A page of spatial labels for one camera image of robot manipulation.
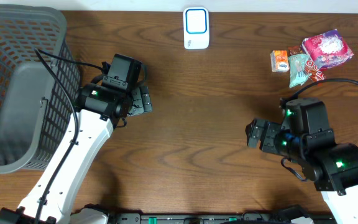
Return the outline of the small orange tissue pack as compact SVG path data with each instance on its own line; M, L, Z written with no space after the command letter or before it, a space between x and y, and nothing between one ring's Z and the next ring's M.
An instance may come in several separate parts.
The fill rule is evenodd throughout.
M275 73L285 73L290 69L286 50L273 50L270 54L270 61L272 71Z

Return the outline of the teal snack packet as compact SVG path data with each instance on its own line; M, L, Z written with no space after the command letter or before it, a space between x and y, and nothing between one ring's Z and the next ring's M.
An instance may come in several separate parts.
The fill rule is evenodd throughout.
M303 85L309 79L309 73L305 72L305 65L308 59L309 56L307 54L296 54L288 58L290 66L290 88Z

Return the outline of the orange snack bar wrapper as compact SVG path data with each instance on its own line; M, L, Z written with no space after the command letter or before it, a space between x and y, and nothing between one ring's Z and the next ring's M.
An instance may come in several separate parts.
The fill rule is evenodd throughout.
M311 79L313 82L324 80L326 78L324 73L317 68L317 66L314 64L312 59L310 59L310 57L305 53L305 51L301 47L299 46L289 47L288 50L291 56L298 55L298 54L303 55L303 57L305 58L304 73L308 75L308 78Z

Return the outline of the purple white snack package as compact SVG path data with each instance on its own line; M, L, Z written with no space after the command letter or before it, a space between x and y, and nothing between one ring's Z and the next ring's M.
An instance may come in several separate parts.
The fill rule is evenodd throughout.
M337 67L354 56L337 29L305 38L301 43L301 48L319 70Z

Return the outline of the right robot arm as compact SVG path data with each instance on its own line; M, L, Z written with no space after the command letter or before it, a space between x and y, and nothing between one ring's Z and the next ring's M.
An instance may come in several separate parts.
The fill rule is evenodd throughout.
M286 118L281 124L255 119L246 126L247 145L292 162L302 182L311 181L321 192L338 223L356 217L358 209L358 147L338 144L327 120Z

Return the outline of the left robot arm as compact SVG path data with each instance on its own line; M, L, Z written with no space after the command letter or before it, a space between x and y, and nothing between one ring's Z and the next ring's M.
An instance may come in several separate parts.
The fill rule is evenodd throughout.
M86 208L74 214L76 195L119 120L150 111L150 93L144 84L131 91L94 83L85 85L48 167L16 210L0 210L0 223L107 223L108 216L97 210Z

